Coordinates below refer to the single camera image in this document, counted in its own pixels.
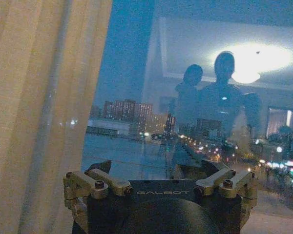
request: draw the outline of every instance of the sheer curtain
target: sheer curtain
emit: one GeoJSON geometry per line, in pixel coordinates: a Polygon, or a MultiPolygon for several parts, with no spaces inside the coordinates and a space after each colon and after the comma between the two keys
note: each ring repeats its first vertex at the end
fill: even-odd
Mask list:
{"type": "Polygon", "coordinates": [[[111,0],[0,0],[0,233],[69,233],[111,0]]]}
{"type": "Polygon", "coordinates": [[[278,133],[281,126],[287,123],[287,110],[269,109],[269,122],[267,127],[267,137],[272,133],[278,133]]]}

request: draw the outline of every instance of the logo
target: logo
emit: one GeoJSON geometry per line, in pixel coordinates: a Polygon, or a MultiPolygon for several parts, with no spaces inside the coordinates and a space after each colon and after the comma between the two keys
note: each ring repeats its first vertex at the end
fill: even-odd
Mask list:
{"type": "Polygon", "coordinates": [[[179,194],[188,194],[190,191],[163,191],[163,192],[158,192],[158,191],[138,191],[137,194],[139,195],[179,195],[179,194]]]}

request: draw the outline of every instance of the building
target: building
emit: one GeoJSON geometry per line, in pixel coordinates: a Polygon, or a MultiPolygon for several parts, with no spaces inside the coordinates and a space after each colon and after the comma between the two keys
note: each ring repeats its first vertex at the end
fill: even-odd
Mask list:
{"type": "Polygon", "coordinates": [[[150,134],[163,134],[167,115],[149,115],[146,118],[146,132],[150,134]]]}
{"type": "Polygon", "coordinates": [[[136,135],[135,124],[130,122],[124,122],[106,118],[96,118],[88,121],[88,128],[97,128],[104,130],[103,133],[106,135],[107,132],[117,131],[118,136],[131,137],[136,135]]]}
{"type": "Polygon", "coordinates": [[[122,120],[124,101],[115,101],[112,107],[112,119],[122,120]]]}
{"type": "Polygon", "coordinates": [[[122,121],[133,122],[135,114],[135,105],[135,101],[125,99],[122,113],[122,121]]]}
{"type": "Polygon", "coordinates": [[[221,134],[221,121],[198,118],[196,124],[197,137],[217,139],[221,134]]]}
{"type": "Polygon", "coordinates": [[[169,113],[164,128],[164,136],[166,138],[173,136],[175,130],[175,122],[176,118],[171,113],[169,113]]]}
{"type": "Polygon", "coordinates": [[[113,118],[112,109],[113,109],[113,102],[105,101],[102,117],[103,118],[113,118]]]}
{"type": "Polygon", "coordinates": [[[134,121],[138,124],[138,132],[146,131],[147,118],[152,115],[152,109],[152,104],[138,103],[135,105],[134,121]]]}

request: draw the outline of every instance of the window glass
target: window glass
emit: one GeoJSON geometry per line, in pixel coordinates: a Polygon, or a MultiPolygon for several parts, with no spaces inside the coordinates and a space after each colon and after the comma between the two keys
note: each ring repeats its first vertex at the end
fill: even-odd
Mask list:
{"type": "Polygon", "coordinates": [[[176,179],[203,158],[253,170],[250,225],[293,233],[293,4],[249,6],[114,1],[82,170],[111,160],[112,176],[176,179]]]}

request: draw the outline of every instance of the sky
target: sky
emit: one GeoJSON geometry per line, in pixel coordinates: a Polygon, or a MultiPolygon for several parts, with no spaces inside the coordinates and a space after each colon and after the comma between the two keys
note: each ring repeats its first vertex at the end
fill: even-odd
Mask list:
{"type": "Polygon", "coordinates": [[[154,1],[113,1],[94,104],[140,101],[154,1]]]}

